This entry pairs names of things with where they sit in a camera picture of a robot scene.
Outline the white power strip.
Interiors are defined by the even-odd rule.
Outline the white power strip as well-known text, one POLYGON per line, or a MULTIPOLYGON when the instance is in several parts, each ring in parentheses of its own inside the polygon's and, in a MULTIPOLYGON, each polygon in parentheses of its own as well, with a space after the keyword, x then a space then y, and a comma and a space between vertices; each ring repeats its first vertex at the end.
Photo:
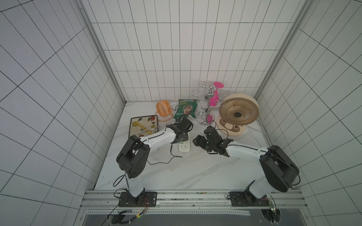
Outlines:
POLYGON ((179 143, 179 152, 180 153, 190 152, 189 134, 185 134, 183 140, 179 143))

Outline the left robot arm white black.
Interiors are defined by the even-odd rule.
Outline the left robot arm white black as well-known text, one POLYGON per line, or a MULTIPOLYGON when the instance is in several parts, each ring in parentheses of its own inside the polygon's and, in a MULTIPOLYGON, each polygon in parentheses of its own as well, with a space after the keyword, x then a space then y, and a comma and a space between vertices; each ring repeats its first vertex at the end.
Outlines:
POLYGON ((133 135, 128 138, 116 158, 119 168, 125 172, 128 188, 119 197, 119 207, 155 207, 157 192, 148 192, 142 183, 141 173, 146 167, 150 152, 167 144, 176 144, 188 140, 193 123, 183 118, 177 123, 146 137, 133 135))

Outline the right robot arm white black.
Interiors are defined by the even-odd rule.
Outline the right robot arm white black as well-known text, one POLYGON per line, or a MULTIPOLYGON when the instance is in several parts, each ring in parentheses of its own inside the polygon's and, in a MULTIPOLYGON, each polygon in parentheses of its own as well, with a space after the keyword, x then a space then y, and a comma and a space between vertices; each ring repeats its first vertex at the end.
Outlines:
POLYGON ((218 154, 247 160, 263 169, 264 175, 253 180, 242 192, 230 192, 227 199, 232 206, 254 206, 267 200, 267 194, 274 191, 287 192, 296 178, 299 169, 285 152, 276 145, 268 148, 252 147, 230 138, 222 138, 217 129, 208 126, 204 135, 193 139, 193 144, 208 154, 218 154))

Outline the orange small fan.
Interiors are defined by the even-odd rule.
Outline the orange small fan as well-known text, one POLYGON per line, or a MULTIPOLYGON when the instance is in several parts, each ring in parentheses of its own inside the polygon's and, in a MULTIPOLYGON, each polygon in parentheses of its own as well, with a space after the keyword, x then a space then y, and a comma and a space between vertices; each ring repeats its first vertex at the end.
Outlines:
POLYGON ((171 108, 168 100, 162 100, 156 104, 156 114, 158 114, 164 120, 161 122, 167 122, 173 118, 173 109, 171 108))

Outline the white desk fan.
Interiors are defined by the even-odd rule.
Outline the white desk fan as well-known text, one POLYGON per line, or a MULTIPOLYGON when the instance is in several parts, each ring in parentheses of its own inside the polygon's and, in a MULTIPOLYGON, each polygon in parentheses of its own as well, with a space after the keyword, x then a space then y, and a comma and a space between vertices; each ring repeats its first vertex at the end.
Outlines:
POLYGON ((164 160, 164 158, 165 158, 164 147, 159 147, 157 149, 154 149, 153 151, 150 151, 148 160, 152 163, 155 163, 164 160))

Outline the beige bear desk fan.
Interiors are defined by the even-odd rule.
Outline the beige bear desk fan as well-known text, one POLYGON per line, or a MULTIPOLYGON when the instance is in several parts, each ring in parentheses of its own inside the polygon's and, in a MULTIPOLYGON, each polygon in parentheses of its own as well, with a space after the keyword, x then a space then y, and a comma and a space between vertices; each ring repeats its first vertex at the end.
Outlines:
POLYGON ((259 105, 253 97, 241 93, 232 94, 223 99, 216 126, 223 134, 237 137, 258 117, 259 105))

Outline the green snack bag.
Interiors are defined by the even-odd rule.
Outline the green snack bag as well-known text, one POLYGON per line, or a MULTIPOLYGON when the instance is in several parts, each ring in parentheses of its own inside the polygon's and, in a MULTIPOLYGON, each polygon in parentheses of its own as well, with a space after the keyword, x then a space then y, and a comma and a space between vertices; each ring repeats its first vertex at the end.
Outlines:
POLYGON ((179 99, 178 108, 173 116, 175 119, 180 117, 196 118, 195 111, 198 107, 196 99, 179 99))

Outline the silver glass holder stand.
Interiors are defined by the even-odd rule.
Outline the silver glass holder stand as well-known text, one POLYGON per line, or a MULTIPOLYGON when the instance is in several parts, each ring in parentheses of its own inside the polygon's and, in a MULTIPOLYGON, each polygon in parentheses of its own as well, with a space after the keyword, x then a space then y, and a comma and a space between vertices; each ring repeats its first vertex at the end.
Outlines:
MULTIPOLYGON (((197 89, 194 89, 191 94, 197 97, 198 107, 195 111, 197 122, 200 125, 208 126, 211 121, 214 120, 215 116, 212 113, 212 108, 209 105, 209 100, 215 90, 213 84, 207 85, 206 82, 200 81, 197 89)), ((221 107, 224 105, 224 99, 229 95, 229 91, 225 90, 224 87, 218 90, 220 100, 215 107, 221 107)))

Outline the decorated square plate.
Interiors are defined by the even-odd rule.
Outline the decorated square plate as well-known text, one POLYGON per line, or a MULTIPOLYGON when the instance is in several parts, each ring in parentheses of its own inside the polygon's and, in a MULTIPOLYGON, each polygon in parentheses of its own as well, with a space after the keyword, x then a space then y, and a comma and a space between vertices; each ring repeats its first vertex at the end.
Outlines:
POLYGON ((156 115, 134 117, 130 120, 129 137, 146 137, 158 132, 158 118, 156 115))

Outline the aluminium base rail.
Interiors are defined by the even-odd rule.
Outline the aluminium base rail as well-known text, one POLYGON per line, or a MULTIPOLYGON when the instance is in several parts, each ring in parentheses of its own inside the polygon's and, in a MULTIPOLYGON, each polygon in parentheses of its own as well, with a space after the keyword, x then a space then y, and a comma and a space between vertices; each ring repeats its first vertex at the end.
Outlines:
POLYGON ((307 206, 299 190, 275 192, 261 199, 249 198, 241 191, 228 190, 159 190, 147 191, 139 201, 126 196, 124 190, 87 191, 83 210, 233 210, 233 209, 303 209, 307 206))

